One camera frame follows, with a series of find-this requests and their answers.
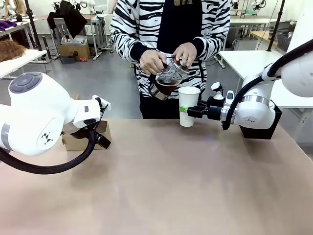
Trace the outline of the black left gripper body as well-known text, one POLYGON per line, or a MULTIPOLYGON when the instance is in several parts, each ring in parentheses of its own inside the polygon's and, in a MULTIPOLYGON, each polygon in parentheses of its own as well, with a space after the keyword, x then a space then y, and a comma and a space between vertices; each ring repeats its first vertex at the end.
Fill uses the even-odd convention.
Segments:
POLYGON ((76 139, 83 139, 83 138, 89 139, 89 130, 92 130, 93 134, 95 135, 95 137, 94 137, 95 141, 98 141, 98 136, 97 136, 97 133, 94 129, 96 124, 97 124, 97 122, 92 123, 90 125, 87 125, 83 128, 78 128, 78 127, 74 126, 73 122, 70 122, 70 123, 63 126, 62 134, 63 135, 69 134, 76 139))

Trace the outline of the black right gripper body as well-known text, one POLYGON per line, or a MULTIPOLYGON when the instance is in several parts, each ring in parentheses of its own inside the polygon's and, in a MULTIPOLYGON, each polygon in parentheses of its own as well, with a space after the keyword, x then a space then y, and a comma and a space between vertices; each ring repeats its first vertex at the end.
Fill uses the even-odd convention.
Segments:
POLYGON ((222 107, 224 106, 224 98, 215 99, 210 96, 206 103, 206 115, 211 120, 221 120, 222 107))

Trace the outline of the person's left hand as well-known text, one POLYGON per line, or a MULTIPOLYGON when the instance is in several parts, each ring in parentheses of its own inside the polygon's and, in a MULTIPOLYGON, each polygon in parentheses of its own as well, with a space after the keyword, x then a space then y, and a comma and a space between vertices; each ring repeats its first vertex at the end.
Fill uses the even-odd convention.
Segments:
POLYGON ((192 43, 184 43, 177 47, 172 56, 176 61, 182 61, 186 67, 190 67, 197 56, 196 47, 192 43))

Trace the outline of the person's right hand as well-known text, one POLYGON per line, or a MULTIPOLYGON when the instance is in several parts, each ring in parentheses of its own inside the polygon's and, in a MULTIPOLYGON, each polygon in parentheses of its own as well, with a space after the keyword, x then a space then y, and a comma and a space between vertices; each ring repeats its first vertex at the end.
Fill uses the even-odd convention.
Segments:
POLYGON ((156 50, 145 51, 139 60, 141 70, 147 75, 156 75, 161 73, 165 67, 164 64, 167 62, 165 54, 156 50))

